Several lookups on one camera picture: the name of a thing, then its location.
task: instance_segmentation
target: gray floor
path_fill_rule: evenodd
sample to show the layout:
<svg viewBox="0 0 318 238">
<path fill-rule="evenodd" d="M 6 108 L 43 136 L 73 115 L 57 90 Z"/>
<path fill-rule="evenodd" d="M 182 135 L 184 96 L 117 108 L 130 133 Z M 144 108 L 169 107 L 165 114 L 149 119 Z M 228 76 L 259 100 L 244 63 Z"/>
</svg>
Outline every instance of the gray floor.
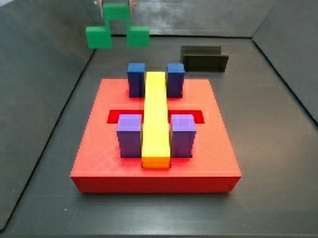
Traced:
<svg viewBox="0 0 318 238">
<path fill-rule="evenodd" d="M 67 106 L 5 234 L 318 234 L 317 127 L 248 39 L 125 38 L 100 51 Z M 229 194 L 81 194 L 69 177 L 102 77 L 128 63 L 165 70 L 181 45 L 222 46 L 226 73 L 209 77 L 233 141 L 242 180 Z"/>
</svg>

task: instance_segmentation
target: red base platform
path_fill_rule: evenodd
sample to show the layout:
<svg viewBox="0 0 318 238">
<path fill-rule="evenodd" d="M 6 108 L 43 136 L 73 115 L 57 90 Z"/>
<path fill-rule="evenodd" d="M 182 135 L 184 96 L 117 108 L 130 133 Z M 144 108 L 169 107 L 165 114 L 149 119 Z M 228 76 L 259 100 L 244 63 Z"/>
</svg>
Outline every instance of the red base platform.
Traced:
<svg viewBox="0 0 318 238">
<path fill-rule="evenodd" d="M 144 111 L 130 99 L 128 79 L 102 80 L 71 178 L 81 192 L 230 192 L 241 178 L 233 146 L 209 80 L 185 82 L 185 97 L 169 99 L 170 111 L 202 111 L 193 158 L 172 158 L 170 169 L 144 169 L 142 159 L 124 159 L 113 111 Z"/>
</svg>

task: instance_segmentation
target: green block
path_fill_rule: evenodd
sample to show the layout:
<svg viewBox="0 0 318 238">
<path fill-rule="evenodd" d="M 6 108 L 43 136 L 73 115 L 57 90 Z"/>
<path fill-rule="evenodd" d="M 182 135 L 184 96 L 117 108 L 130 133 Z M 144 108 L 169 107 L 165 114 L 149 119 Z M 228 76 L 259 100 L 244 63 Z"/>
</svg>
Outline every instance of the green block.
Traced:
<svg viewBox="0 0 318 238">
<path fill-rule="evenodd" d="M 129 4 L 105 4 L 105 20 L 132 20 L 132 9 Z"/>
<path fill-rule="evenodd" d="M 129 47 L 150 46 L 150 28 L 148 26 L 133 26 L 128 32 Z"/>
<path fill-rule="evenodd" d="M 109 29 L 102 26 L 91 26 L 86 28 L 86 38 L 89 47 L 96 48 L 112 48 L 113 36 Z"/>
</svg>

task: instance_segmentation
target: purple block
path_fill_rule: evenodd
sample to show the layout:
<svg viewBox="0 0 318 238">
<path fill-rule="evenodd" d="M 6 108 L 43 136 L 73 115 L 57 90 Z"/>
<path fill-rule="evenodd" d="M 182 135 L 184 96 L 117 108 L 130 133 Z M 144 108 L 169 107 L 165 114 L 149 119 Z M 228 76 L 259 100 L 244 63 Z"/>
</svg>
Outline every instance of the purple block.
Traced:
<svg viewBox="0 0 318 238">
<path fill-rule="evenodd" d="M 194 116 L 190 114 L 172 115 L 170 148 L 173 158 L 192 158 L 197 134 Z"/>
<path fill-rule="evenodd" d="M 142 157 L 142 115 L 121 114 L 117 125 L 117 137 L 122 158 Z"/>
</svg>

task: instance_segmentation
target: yellow bar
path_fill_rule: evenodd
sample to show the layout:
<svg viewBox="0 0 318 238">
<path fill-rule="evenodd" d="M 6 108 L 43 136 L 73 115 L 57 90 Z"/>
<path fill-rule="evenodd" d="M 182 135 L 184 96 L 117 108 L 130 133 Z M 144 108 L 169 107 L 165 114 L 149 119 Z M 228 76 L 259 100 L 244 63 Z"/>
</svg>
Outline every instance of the yellow bar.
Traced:
<svg viewBox="0 0 318 238">
<path fill-rule="evenodd" d="M 142 163 L 145 168 L 170 167 L 169 103 L 165 72 L 148 72 Z"/>
</svg>

